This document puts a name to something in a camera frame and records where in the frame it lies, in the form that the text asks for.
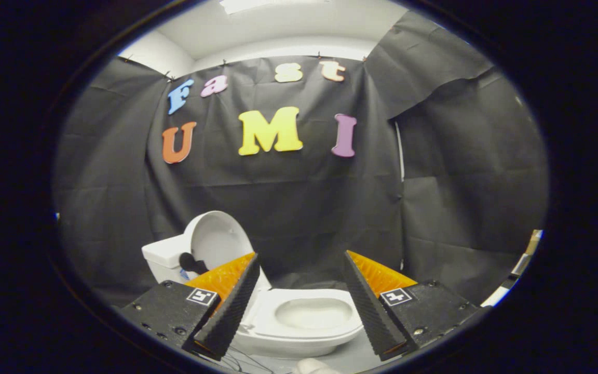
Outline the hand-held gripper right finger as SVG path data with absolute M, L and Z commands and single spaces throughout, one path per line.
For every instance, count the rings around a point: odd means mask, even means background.
M 353 251 L 343 277 L 373 352 L 389 360 L 450 338 L 487 314 L 434 279 L 418 282 Z

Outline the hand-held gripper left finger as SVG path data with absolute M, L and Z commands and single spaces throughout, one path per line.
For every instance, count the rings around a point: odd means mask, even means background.
M 165 280 L 119 311 L 161 343 L 220 360 L 239 329 L 261 273 L 248 253 L 185 283 Z

